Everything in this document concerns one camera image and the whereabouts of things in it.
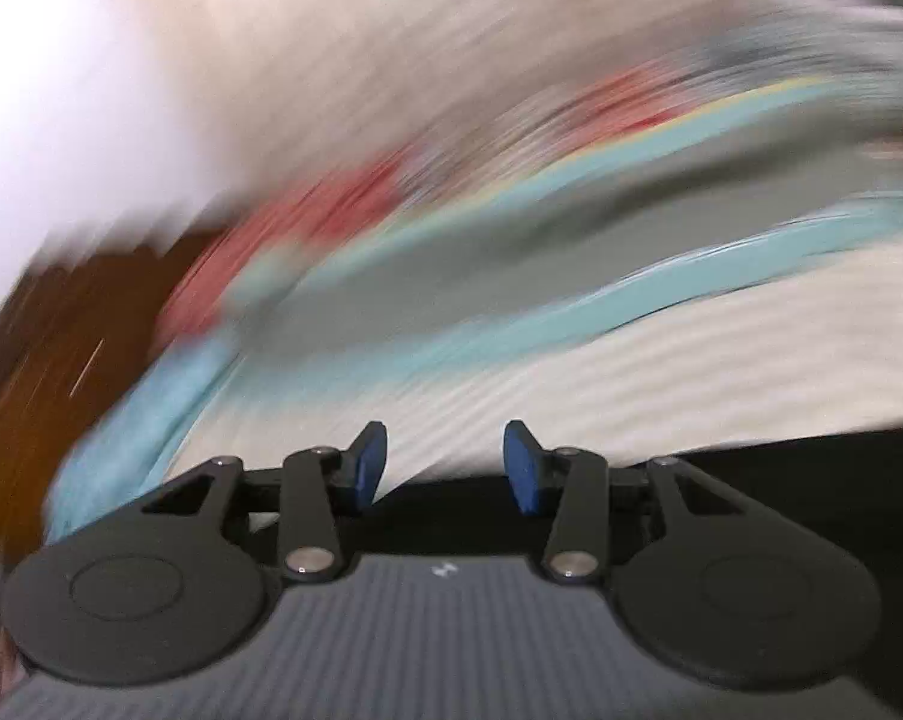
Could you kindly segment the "floral beige curtain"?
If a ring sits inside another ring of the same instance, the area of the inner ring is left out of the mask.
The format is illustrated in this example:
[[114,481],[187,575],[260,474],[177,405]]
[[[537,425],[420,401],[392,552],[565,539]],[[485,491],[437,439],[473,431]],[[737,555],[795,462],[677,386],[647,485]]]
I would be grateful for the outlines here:
[[264,184],[685,43],[746,0],[129,2],[215,156]]

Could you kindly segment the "carved brown wooden headboard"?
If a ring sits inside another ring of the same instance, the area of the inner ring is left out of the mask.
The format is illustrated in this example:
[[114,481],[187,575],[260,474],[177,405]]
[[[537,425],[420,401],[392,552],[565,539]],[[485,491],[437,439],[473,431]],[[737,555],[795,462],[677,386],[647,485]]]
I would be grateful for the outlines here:
[[161,483],[230,367],[223,338],[163,348],[157,322],[217,237],[33,265],[0,310],[0,578]]

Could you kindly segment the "red floral quilt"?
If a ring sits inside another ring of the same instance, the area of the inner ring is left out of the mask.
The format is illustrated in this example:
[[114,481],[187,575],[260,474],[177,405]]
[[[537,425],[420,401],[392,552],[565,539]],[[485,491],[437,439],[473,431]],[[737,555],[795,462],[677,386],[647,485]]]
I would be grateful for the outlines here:
[[209,244],[158,314],[163,348],[197,337],[236,309],[233,283],[269,257],[282,283],[346,242],[529,176],[593,143],[641,132],[702,101],[669,65],[639,65],[590,86],[551,86],[503,109],[448,112],[358,166],[297,182]]

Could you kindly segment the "patterned teal beige bedsheet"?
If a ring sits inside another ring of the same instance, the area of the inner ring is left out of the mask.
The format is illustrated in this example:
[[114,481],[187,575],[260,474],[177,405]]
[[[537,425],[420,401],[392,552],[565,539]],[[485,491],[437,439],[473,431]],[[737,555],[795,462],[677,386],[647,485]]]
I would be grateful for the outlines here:
[[612,465],[903,422],[903,78],[754,89],[326,257],[274,245],[70,452],[59,539],[217,454],[388,426],[388,488],[510,419]]

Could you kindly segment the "black pants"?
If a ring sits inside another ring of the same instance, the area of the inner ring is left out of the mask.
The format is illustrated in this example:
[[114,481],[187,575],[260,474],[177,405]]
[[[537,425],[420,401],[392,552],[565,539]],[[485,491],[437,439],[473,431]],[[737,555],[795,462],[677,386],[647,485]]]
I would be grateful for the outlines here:
[[404,484],[368,554],[529,557],[598,589],[635,645],[691,678],[771,691],[850,673],[903,709],[903,427],[611,468],[544,449],[539,509],[503,468]]

